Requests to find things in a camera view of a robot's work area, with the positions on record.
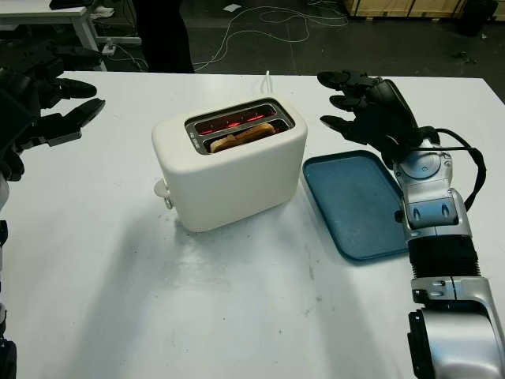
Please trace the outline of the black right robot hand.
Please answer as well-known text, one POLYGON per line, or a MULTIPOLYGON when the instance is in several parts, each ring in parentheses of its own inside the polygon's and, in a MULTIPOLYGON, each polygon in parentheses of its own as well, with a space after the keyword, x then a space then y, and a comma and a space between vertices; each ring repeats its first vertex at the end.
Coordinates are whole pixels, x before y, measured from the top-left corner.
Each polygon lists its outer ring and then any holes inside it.
POLYGON ((354 114, 352 121, 334 115, 320 117, 346 140, 368 144, 396 163, 421 144, 413 113, 393 81, 351 70, 324 71, 317 80, 338 92, 329 99, 334 107, 354 114))

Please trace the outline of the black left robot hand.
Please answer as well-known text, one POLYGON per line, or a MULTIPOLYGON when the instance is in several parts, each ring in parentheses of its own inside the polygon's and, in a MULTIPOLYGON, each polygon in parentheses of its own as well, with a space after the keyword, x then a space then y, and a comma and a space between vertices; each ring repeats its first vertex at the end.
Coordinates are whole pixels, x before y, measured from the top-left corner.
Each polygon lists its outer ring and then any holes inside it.
POLYGON ((62 74, 101 61, 98 51, 50 39, 2 42, 1 148, 23 152, 79 139, 105 101, 94 85, 62 74))

